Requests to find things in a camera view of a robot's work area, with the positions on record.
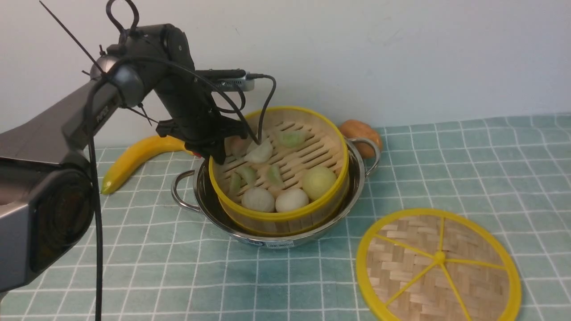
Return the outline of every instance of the white wall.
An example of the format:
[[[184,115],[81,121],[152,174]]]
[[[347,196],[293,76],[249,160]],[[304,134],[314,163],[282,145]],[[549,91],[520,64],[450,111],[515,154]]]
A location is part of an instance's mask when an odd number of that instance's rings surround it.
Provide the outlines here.
[[[117,40],[106,0],[45,0],[92,54]],[[140,25],[187,33],[199,69],[278,80],[273,105],[374,126],[571,110],[569,0],[135,0]],[[128,6],[114,12],[130,24]],[[36,0],[0,1],[0,131],[75,90],[90,62]],[[259,81],[248,111],[269,91]],[[147,112],[166,119],[158,98]],[[118,111],[97,137],[154,134]]]

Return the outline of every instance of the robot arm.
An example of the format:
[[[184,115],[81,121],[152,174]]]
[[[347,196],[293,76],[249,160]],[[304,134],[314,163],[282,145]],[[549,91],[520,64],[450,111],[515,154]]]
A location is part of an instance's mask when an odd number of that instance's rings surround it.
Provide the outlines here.
[[[172,117],[158,122],[157,133],[185,141],[203,157],[223,163],[224,139],[251,134],[243,121],[222,116],[212,92],[234,90],[229,83],[252,90],[259,75],[196,71],[187,38],[175,26],[134,26],[101,53],[89,82],[0,134],[0,293],[30,283],[87,231],[94,215],[93,178],[83,154],[88,124],[96,134],[117,108],[135,107],[154,90]]]

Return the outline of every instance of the pot handle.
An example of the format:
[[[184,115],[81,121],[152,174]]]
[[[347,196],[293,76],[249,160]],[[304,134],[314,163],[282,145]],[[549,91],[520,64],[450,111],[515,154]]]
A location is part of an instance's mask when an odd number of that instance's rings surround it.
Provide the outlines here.
[[[180,181],[181,181],[183,178],[187,178],[187,177],[189,177],[189,176],[193,176],[194,174],[195,174],[195,170],[190,170],[190,171],[186,171],[186,172],[182,172],[182,173],[178,174],[178,175],[176,176],[175,180],[172,182],[171,195],[172,195],[172,198],[175,200],[175,202],[176,202],[178,205],[180,205],[180,206],[182,206],[182,207],[184,207],[184,208],[187,208],[187,209],[189,209],[189,210],[191,210],[191,211],[195,211],[195,212],[197,212],[197,213],[202,213],[202,210],[200,209],[199,206],[193,205],[193,204],[188,204],[187,202],[183,201],[182,198],[180,198],[180,195],[178,194],[178,190],[177,190],[178,183],[180,183]]]
[[[348,140],[352,143],[365,143],[365,144],[369,145],[373,149],[373,151],[375,152],[375,161],[373,162],[373,165],[371,166],[371,168],[369,168],[365,172],[365,178],[369,177],[369,175],[371,175],[371,174],[373,174],[373,172],[375,172],[375,170],[377,169],[377,166],[379,165],[379,161],[381,160],[381,149],[377,146],[377,144],[375,144],[372,140],[370,140],[368,138],[354,137],[354,138],[349,138]]]

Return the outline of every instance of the checkered tablecloth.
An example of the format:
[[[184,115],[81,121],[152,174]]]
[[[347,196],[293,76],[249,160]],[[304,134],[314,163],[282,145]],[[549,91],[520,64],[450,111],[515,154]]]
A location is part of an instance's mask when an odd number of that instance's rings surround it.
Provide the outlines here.
[[[571,115],[492,118],[378,129],[379,169],[326,237],[289,250],[231,240],[170,195],[201,160],[167,153],[102,196],[104,320],[374,320],[355,282],[367,228],[402,208],[461,214],[513,255],[524,296],[519,320],[571,315]],[[98,150],[103,176],[123,148]],[[192,202],[192,183],[184,198]],[[32,284],[12,291],[2,321],[93,319],[95,235]]]

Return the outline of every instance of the yellow rim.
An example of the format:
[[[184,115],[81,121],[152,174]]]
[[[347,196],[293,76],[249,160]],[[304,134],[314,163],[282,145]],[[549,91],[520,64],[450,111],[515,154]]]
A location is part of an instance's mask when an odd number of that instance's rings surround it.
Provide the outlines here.
[[[477,263],[477,264],[481,264],[483,266],[488,266],[491,268],[505,269],[506,272],[508,273],[508,277],[509,277],[509,299],[508,299],[508,302],[506,304],[506,308],[505,308],[504,312],[502,313],[502,316],[499,318],[499,320],[515,320],[515,318],[519,312],[520,304],[521,304],[521,284],[520,284],[520,277],[519,277],[519,274],[517,272],[516,265],[513,263],[511,256],[508,254],[508,252],[504,249],[504,247],[501,245],[501,243],[492,234],[487,232],[485,229],[483,229],[479,225],[477,225],[474,222],[467,220],[467,219],[465,219],[459,215],[449,213],[446,211],[435,210],[433,208],[416,208],[416,209],[410,209],[410,210],[403,210],[403,211],[395,212],[391,215],[387,215],[387,216],[383,217],[382,219],[380,219],[379,221],[377,221],[375,224],[373,224],[367,230],[365,235],[363,236],[361,242],[359,243],[359,249],[357,250],[356,273],[357,273],[357,282],[359,284],[359,288],[361,289],[363,299],[365,300],[365,302],[369,306],[369,309],[371,310],[371,312],[373,312],[373,314],[375,316],[377,316],[378,318],[380,318],[381,320],[384,320],[384,321],[400,321],[396,316],[394,316],[393,313],[390,312],[390,310],[387,308],[387,306],[394,299],[396,299],[396,297],[398,295],[400,295],[401,293],[406,291],[406,289],[410,285],[412,285],[414,282],[419,280],[426,272],[428,272],[428,270],[430,270],[432,267],[434,267],[436,265],[439,265],[443,269],[445,276],[447,277],[448,281],[450,282],[451,288],[452,288],[453,292],[455,293],[456,298],[459,299],[459,304],[460,304],[460,306],[464,312],[464,315],[467,317],[467,320],[471,320],[470,316],[468,315],[468,311],[464,306],[463,301],[460,299],[460,296],[459,296],[456,288],[454,287],[453,282],[451,282],[451,277],[449,276],[446,268],[444,267],[444,264],[443,263],[436,263],[436,260],[433,264],[429,265],[421,273],[416,275],[406,286],[401,288],[401,290],[398,291],[388,302],[386,302],[386,303],[382,302],[377,297],[377,295],[375,294],[375,291],[374,291],[373,286],[371,285],[371,283],[369,281],[369,276],[367,273],[367,251],[369,248],[369,244],[371,243],[371,241],[374,237],[386,239],[383,236],[377,235],[377,232],[381,228],[383,228],[383,226],[385,226],[385,225],[387,225],[387,224],[389,224],[395,220],[406,217],[406,216],[418,216],[418,215],[437,216],[437,217],[441,218],[442,220],[449,219],[449,220],[453,220],[459,224],[462,224],[462,225],[466,226],[467,228],[471,229],[472,231],[478,233],[479,236],[484,238],[494,248],[494,250],[496,250],[496,252],[500,256],[502,262],[504,263],[503,266],[497,266],[495,264],[490,264],[490,263],[485,263],[485,262],[477,262],[477,261],[461,260],[461,259],[445,259],[444,262]],[[443,243],[443,238],[444,238],[444,225],[441,224],[440,245],[439,245],[440,249],[442,249],[441,246]],[[400,243],[400,242],[393,240],[393,239],[388,239],[388,240],[389,240],[389,242],[392,242],[396,245],[399,245],[399,246],[405,247],[409,250],[415,251],[415,252],[419,253],[420,255],[428,256],[431,258],[434,257],[434,255],[432,255],[432,254],[424,253],[424,252],[422,252],[422,251],[420,251],[414,247],[411,247],[407,244]]]
[[[252,211],[250,209],[247,209],[247,208],[241,206],[240,204],[234,202],[233,200],[231,200],[228,196],[226,196],[226,194],[224,194],[224,192],[222,191],[220,186],[218,186],[218,183],[216,182],[216,178],[214,177],[214,160],[211,157],[210,162],[208,164],[208,174],[210,176],[210,181],[212,182],[212,186],[214,187],[216,194],[218,194],[220,201],[222,203],[228,205],[228,207],[230,207],[231,209],[233,209],[234,211],[236,211],[240,214],[243,214],[243,215],[248,216],[248,217],[253,218],[253,219],[264,220],[264,221],[269,221],[269,222],[274,222],[276,220],[296,219],[296,218],[299,218],[302,216],[306,216],[306,215],[310,214],[311,212],[314,212],[315,210],[319,209],[321,206],[323,206],[323,204],[327,203],[335,195],[335,192],[337,192],[337,190],[341,187],[341,185],[343,184],[343,181],[347,177],[347,173],[349,172],[349,151],[347,149],[347,145],[345,145],[345,138],[343,137],[343,135],[341,134],[341,132],[339,131],[337,126],[335,126],[335,124],[333,124],[329,119],[327,119],[323,115],[316,113],[313,110],[302,108],[302,107],[297,107],[297,106],[272,107],[272,108],[268,108],[266,110],[266,112],[269,113],[271,111],[276,111],[276,110],[303,111],[305,113],[319,117],[321,120],[325,121],[329,126],[331,126],[334,129],[337,136],[339,137],[340,141],[343,142],[343,144],[344,144],[343,148],[341,149],[342,153],[343,153],[343,166],[342,166],[341,171],[339,172],[339,176],[337,177],[337,180],[335,181],[333,186],[329,189],[329,191],[327,191],[327,193],[325,193],[319,199],[317,199],[317,200],[311,202],[309,205],[304,206],[302,208],[299,208],[295,211],[283,212],[283,213],[271,213],[271,215],[269,215],[268,213],[265,213],[265,212]],[[255,111],[253,113],[246,115],[245,118],[250,119],[250,118],[252,118],[252,117],[254,117],[260,113],[261,113],[261,110],[258,110],[258,111]]]
[[[312,229],[316,228],[316,226],[319,226],[321,224],[323,224],[325,221],[328,221],[329,219],[331,219],[333,216],[335,216],[337,214],[337,211],[339,210],[339,208],[341,207],[341,204],[343,203],[343,199],[345,198],[345,196],[347,195],[347,192],[349,191],[349,186],[347,186],[347,188],[345,188],[345,191],[342,195],[342,197],[339,198],[339,201],[337,202],[337,204],[335,204],[335,207],[333,208],[333,210],[331,211],[331,213],[329,215],[327,215],[325,218],[323,218],[321,221],[313,224],[312,226],[306,227],[303,230],[299,230],[296,231],[294,233],[268,233],[268,232],[264,232],[264,231],[257,231],[254,230],[253,228],[249,228],[245,225],[243,225],[242,223],[238,222],[237,220],[234,220],[232,217],[232,221],[234,223],[236,223],[238,226],[240,226],[241,228],[247,230],[248,232],[252,232],[252,233],[256,233],[256,234],[260,234],[262,236],[275,236],[275,237],[280,237],[280,236],[290,236],[290,235],[294,235],[294,234],[301,234],[301,233],[305,233],[308,231],[311,231]]]

